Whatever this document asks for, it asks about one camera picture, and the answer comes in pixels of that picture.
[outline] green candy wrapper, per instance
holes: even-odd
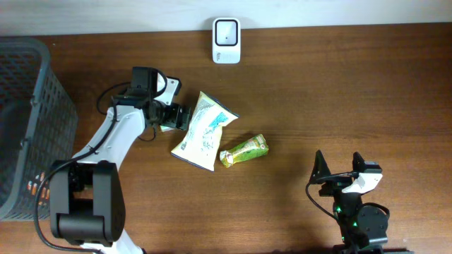
[[[220,160],[228,168],[237,162],[244,162],[266,154],[268,154],[266,139],[259,134],[231,150],[220,152]]]

